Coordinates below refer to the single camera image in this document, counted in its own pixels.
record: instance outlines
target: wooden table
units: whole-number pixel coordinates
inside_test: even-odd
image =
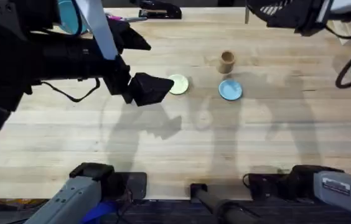
[[[148,198],[186,198],[192,182],[248,197],[243,174],[296,164],[351,173],[351,89],[334,85],[351,46],[327,32],[304,38],[244,18],[242,8],[190,8],[181,21],[133,23],[152,50],[125,51],[132,72],[191,81],[187,94],[158,105],[125,105],[104,86],[77,104],[34,87],[0,132],[0,198],[50,198],[82,162],[147,172]],[[240,101],[218,94],[223,50],[236,54],[229,77],[244,87]],[[94,85],[52,83],[75,96]]]

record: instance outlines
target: yellow lid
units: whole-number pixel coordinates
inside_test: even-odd
[[[174,95],[180,95],[188,90],[189,81],[185,76],[175,74],[171,75],[169,79],[174,81],[174,86],[171,88],[170,93]]]

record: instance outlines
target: light blue lid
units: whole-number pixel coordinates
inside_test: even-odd
[[[226,100],[237,100],[242,96],[242,86],[234,80],[224,80],[218,86],[222,98]]]
[[[62,25],[60,26],[60,28],[69,34],[76,33],[78,28],[78,21],[76,16],[76,10],[72,2],[69,0],[59,0],[58,4],[59,14],[62,21]],[[87,28],[83,24],[82,33],[86,32],[86,30]]]

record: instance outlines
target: black stapler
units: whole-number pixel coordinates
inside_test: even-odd
[[[181,8],[170,3],[157,0],[130,0],[139,6],[139,17],[148,19],[182,19]]]

